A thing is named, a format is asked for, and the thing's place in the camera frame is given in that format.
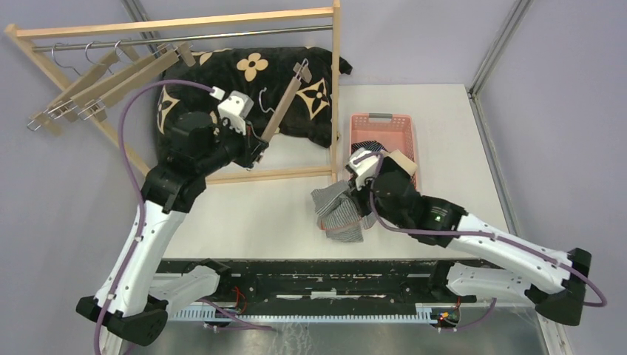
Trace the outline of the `grey striped underwear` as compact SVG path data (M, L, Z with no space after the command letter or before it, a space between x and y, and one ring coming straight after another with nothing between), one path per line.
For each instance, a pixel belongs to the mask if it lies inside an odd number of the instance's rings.
M339 180L311 192L317 226L336 243L363 243L362 231L374 224L373 217L361 215L350 191L351 185Z

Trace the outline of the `navy striped underwear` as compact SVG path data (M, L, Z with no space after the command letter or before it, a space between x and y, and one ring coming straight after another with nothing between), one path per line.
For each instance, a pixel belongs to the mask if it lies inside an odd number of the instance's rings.
M370 152L386 151L386 148L384 147L383 144L381 144L378 141L372 141L372 140L355 142L350 145L351 154L355 153L359 149L365 149Z

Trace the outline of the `black underwear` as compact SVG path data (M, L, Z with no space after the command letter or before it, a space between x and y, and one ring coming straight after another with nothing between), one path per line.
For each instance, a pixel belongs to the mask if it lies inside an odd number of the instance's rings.
M418 164L408 158L402 151L394 150L384 153L386 158L391 158L402 170L404 170L411 178L416 176Z

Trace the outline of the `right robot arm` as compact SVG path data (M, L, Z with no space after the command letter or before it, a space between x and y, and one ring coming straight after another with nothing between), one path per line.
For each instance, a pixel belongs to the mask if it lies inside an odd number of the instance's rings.
M548 248L491 226L464 207L419 192L391 155L362 151L346 165L350 196L362 214L388 231L420 243L469 254L488 268L443 262L427 281L437 301L451 296L520 300L541 316L567 326L581 323L591 306L586 291L591 254Z

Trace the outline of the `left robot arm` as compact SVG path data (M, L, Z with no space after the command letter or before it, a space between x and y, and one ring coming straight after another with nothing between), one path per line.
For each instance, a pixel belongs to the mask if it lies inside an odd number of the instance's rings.
M147 346L191 303L208 296L227 299L233 282L223 275L228 267L218 262L198 264L162 286L152 282L174 233L205 191L206 178L231 163L253 167L268 146L250 123L236 132L228 120L216 124L204 112L179 118L165 160L146 176L135 221L109 278L96 294L80 298L76 311L120 339Z

